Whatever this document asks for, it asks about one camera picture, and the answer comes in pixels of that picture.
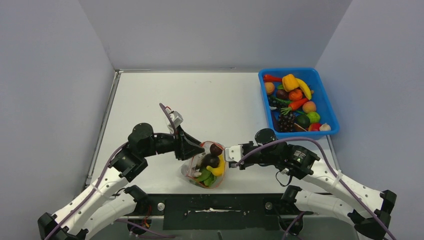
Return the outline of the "green leafy vegetable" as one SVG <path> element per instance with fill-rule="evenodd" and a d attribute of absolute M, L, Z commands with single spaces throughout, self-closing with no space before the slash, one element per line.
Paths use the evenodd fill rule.
<path fill-rule="evenodd" d="M 213 175 L 211 171 L 207 170 L 204 167 L 199 170 L 199 173 L 200 175 L 195 178 L 196 182 L 200 183 L 201 185 L 207 188 L 212 187 L 218 179 L 217 176 Z"/>

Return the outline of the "clear zip bag orange zipper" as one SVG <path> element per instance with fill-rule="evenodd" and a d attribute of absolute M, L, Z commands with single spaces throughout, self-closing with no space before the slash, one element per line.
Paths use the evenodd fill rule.
<path fill-rule="evenodd" d="M 182 177 L 190 183 L 204 188 L 215 189 L 225 179 L 228 163 L 225 161 L 225 147 L 214 141 L 200 144 L 204 152 L 189 159 L 180 167 Z"/>

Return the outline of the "purple eggplant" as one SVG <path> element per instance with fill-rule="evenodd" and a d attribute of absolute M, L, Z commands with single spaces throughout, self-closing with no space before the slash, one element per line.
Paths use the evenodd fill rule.
<path fill-rule="evenodd" d="M 194 171 L 192 174 L 194 178 L 198 178 L 199 176 L 202 175 L 201 173 L 202 165 L 203 165 L 203 157 L 199 158 L 195 164 Z"/>

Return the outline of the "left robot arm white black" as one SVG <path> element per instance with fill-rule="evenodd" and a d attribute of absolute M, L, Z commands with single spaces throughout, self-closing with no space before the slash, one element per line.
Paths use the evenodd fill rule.
<path fill-rule="evenodd" d="M 178 127 L 175 134 L 155 133 L 148 123 L 137 124 L 128 141 L 113 152 L 100 176 L 75 199 L 37 221 L 43 240 L 89 240 L 115 220 L 142 208 L 147 194 L 127 186 L 147 166 L 147 157 L 173 152 L 188 160 L 205 152 L 201 142 Z"/>

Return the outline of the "dark purple plum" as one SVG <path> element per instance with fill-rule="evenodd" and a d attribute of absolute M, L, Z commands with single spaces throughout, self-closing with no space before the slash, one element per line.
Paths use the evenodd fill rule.
<path fill-rule="evenodd" d="M 211 144 L 209 147 L 209 152 L 213 157 L 219 157 L 223 151 L 222 147 L 216 143 Z"/>

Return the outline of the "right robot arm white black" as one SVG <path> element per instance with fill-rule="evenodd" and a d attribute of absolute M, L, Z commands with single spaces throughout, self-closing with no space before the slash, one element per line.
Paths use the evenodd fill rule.
<path fill-rule="evenodd" d="M 290 183 L 284 185 L 281 207 L 289 214 L 298 211 L 296 221 L 306 212 L 313 212 L 344 221 L 372 240 L 384 240 L 386 236 L 395 239 L 389 225 L 397 195 L 367 187 L 333 168 L 314 139 L 277 139 L 272 129 L 264 128 L 256 133 L 255 142 L 227 147 L 224 155 L 232 168 L 274 166 L 290 180 L 298 179 L 325 190 L 327 194 L 318 194 Z"/>

